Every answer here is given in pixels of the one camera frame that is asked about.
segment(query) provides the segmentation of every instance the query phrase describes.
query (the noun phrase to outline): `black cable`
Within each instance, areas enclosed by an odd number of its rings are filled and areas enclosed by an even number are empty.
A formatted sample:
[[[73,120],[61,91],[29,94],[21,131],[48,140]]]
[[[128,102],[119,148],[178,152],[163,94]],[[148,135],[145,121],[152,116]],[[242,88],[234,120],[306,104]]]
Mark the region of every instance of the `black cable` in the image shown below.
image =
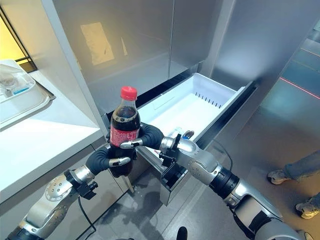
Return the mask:
[[[85,240],[87,240],[92,234],[94,234],[97,231],[97,229],[96,229],[95,225],[90,221],[88,215],[86,214],[84,208],[82,207],[82,204],[81,204],[81,201],[80,201],[80,196],[78,196],[78,203],[79,203],[79,207],[80,207],[85,219],[88,221],[90,226],[93,228],[93,232],[91,232],[88,236],[86,236]]]
[[[217,140],[215,139],[212,139],[213,141],[215,141],[222,149],[223,151],[225,152],[225,154],[227,154],[228,158],[230,159],[230,169],[229,171],[231,172],[232,171],[232,167],[234,166],[234,161],[232,160],[232,158],[230,157],[228,151],[224,148],[224,146],[222,146],[222,144],[220,142],[218,142]]]

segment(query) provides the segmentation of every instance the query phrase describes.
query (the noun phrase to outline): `white countertop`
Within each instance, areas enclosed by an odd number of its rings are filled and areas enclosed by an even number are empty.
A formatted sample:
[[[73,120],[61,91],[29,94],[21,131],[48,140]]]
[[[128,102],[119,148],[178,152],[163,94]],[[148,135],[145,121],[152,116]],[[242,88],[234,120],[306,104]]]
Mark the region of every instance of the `white countertop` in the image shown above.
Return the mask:
[[[39,71],[30,75],[56,99],[48,108],[0,132],[0,203],[103,136]]]

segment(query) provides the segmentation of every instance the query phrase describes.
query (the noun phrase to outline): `yellow light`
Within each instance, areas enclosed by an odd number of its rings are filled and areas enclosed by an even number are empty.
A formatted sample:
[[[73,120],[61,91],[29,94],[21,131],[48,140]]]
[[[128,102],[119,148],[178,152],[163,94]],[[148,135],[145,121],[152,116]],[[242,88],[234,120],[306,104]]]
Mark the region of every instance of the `yellow light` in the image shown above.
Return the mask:
[[[0,59],[16,60],[24,57],[24,53],[19,48],[2,18],[0,18]]]

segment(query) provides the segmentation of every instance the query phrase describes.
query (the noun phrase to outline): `person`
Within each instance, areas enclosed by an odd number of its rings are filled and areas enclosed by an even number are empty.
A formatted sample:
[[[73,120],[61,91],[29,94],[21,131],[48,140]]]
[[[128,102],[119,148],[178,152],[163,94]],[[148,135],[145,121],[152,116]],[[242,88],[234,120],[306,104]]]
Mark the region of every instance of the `person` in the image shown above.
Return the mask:
[[[311,153],[300,160],[286,164],[283,169],[271,171],[267,179],[274,185],[280,185],[288,180],[301,180],[320,173],[320,150]],[[320,212],[320,192],[305,202],[295,205],[300,217],[311,219]]]

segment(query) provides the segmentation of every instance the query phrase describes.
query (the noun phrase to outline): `sneaker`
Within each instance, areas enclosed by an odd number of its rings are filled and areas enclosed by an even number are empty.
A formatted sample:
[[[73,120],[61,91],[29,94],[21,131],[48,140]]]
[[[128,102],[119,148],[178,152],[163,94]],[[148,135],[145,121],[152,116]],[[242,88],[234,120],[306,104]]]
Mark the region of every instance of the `sneaker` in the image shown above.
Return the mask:
[[[298,215],[303,219],[311,219],[319,213],[319,208],[315,207],[310,200],[295,205]]]
[[[284,181],[290,180],[290,178],[286,177],[282,169],[269,172],[267,175],[267,179],[274,185],[279,185]]]
[[[299,230],[297,232],[303,240],[314,240],[314,238],[310,235],[310,233],[304,230]]]

